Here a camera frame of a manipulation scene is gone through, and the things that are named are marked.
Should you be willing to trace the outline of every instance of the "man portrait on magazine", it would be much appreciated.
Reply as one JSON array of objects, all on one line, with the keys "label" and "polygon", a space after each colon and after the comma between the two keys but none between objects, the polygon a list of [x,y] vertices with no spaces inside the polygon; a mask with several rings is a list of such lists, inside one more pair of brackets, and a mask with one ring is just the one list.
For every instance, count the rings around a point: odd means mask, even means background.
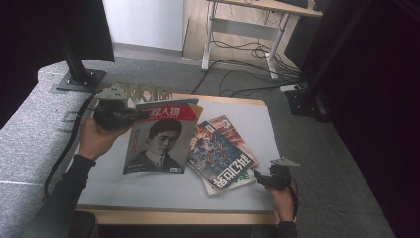
[{"label": "man portrait on magazine", "polygon": [[182,124],[176,119],[156,121],[149,130],[146,149],[140,151],[128,164],[145,171],[181,171],[181,165],[169,154],[182,131]]}]

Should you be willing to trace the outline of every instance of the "magazine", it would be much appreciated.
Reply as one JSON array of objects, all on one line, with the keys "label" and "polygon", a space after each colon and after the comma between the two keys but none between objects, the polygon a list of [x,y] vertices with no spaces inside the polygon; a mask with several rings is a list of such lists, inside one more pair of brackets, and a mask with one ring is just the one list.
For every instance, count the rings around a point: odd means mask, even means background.
[{"label": "magazine", "polygon": [[217,189],[229,187],[253,160],[204,121],[196,127],[188,163]]},{"label": "magazine", "polygon": [[[251,168],[255,167],[259,163],[257,158],[251,152],[251,149],[244,142],[244,140],[239,135],[238,131],[236,130],[234,125],[229,121],[226,115],[213,118],[211,120],[208,120],[208,122],[218,131],[220,131],[232,143],[234,143],[239,149],[241,149],[241,151],[243,151],[251,159],[253,159],[254,162],[251,165]],[[210,183],[208,183],[207,180],[203,178],[204,186],[206,187],[207,194],[209,196],[219,195],[219,194],[222,194],[223,192],[226,192],[227,190],[232,190],[232,189],[244,186],[244,185],[252,184],[256,180],[257,179],[254,177],[253,171],[251,169],[247,169],[243,174],[239,176],[239,178],[235,182],[232,183],[232,185],[230,185],[225,190],[219,190],[211,186]]]},{"label": "magazine", "polygon": [[234,125],[229,121],[227,116],[223,115],[220,117],[216,117],[211,120],[208,120],[208,122],[218,131],[220,131],[232,143],[234,143],[241,151],[245,152],[251,159],[253,159],[253,164],[251,165],[251,168],[259,164],[257,158],[251,152],[251,149],[244,142],[244,140],[239,135]]},{"label": "magazine", "polygon": [[156,171],[183,174],[202,108],[198,99],[138,104],[150,116],[132,127],[123,174]]}]

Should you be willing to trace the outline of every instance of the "white table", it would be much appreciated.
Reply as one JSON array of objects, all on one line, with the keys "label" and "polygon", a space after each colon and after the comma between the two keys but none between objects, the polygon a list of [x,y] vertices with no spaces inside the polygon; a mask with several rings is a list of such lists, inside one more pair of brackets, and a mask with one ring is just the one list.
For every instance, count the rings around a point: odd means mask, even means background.
[{"label": "white table", "polygon": [[[180,97],[197,97],[176,95]],[[280,157],[268,109],[262,101],[198,96],[200,121],[227,115],[269,174]],[[185,174],[123,175],[129,138],[117,139],[89,173],[78,210],[93,212],[98,224],[274,224],[278,222],[268,192],[252,184],[208,197],[203,180],[187,166]]]},{"label": "white table", "polygon": [[[309,0],[308,8],[300,8],[285,4],[282,2],[274,0],[209,0],[211,2],[210,17],[208,22],[208,32],[207,40],[204,46],[203,61],[201,65],[201,70],[207,71],[209,68],[209,59],[210,59],[210,43],[211,36],[213,32],[219,33],[229,33],[233,35],[253,37],[260,39],[267,39],[273,41],[273,46],[270,53],[266,53],[266,62],[269,70],[271,71],[271,78],[273,80],[278,80],[278,75],[276,74],[275,69],[275,53],[277,52],[278,45],[280,44],[281,38],[283,36],[284,30],[286,28],[290,14],[306,16],[306,17],[316,17],[320,18],[322,16],[321,12],[316,12],[313,10],[314,1]],[[283,12],[284,17],[281,21],[281,24],[278,28],[269,27],[251,23],[244,23],[238,21],[232,21],[227,19],[216,18],[216,3],[231,4],[243,7],[257,8],[263,10],[269,10],[274,12]]]}]

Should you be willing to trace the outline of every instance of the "gray carpet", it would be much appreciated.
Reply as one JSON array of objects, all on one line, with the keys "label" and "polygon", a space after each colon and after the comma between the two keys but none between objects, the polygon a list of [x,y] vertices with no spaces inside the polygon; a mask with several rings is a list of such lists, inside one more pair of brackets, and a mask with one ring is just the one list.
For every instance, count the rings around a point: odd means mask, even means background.
[{"label": "gray carpet", "polygon": [[[99,88],[116,79],[174,85],[177,93],[190,93],[200,81],[200,66],[143,59],[116,58],[116,63],[84,63],[107,72]],[[0,237],[18,237],[41,207],[43,183],[64,149],[72,128],[71,112],[89,96],[57,92],[54,86],[66,74],[65,63],[39,72],[39,83],[19,111],[0,131]],[[218,95],[226,70],[212,69],[196,94]],[[223,88],[269,86],[245,73],[230,73]],[[280,153],[301,164],[292,169],[299,184],[301,206],[297,224],[300,237],[394,237],[352,156],[331,124],[290,114],[279,89],[245,98],[265,101]],[[64,160],[53,186],[70,157]]]}]

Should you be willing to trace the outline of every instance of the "comic magazine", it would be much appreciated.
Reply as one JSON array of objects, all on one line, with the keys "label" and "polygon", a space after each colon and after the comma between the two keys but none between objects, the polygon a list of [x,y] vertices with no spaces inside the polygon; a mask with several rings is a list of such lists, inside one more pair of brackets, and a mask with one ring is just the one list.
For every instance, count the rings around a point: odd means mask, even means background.
[{"label": "comic magazine", "polygon": [[[216,128],[218,131],[220,131],[226,138],[228,138],[232,143],[234,143],[241,151],[245,152],[251,159],[253,159],[253,164],[251,165],[251,168],[255,167],[259,162],[257,158],[254,156],[254,154],[251,152],[251,149],[247,146],[247,144],[244,142],[242,137],[239,135],[238,131],[234,127],[234,125],[229,121],[228,117],[223,115],[220,117],[216,117],[214,119],[208,120],[208,122]],[[251,169],[247,169],[245,172],[243,172],[238,179],[236,179],[232,185],[230,185],[225,190],[219,190],[213,186],[211,186],[207,180],[204,178],[204,186],[206,187],[207,194],[209,196],[218,195],[223,192],[226,192],[227,190],[232,190],[244,185],[252,184],[257,179],[253,175],[253,171]]]},{"label": "comic magazine", "polygon": [[244,142],[244,140],[239,135],[234,125],[229,121],[227,116],[223,115],[220,117],[216,117],[211,120],[208,120],[208,122],[218,131],[220,131],[232,143],[234,143],[241,151],[245,152],[251,159],[253,159],[253,164],[251,165],[251,168],[255,167],[259,163],[257,158],[251,152],[251,149]]},{"label": "comic magazine", "polygon": [[204,121],[196,127],[188,163],[212,186],[223,190],[235,182],[253,160]]}]

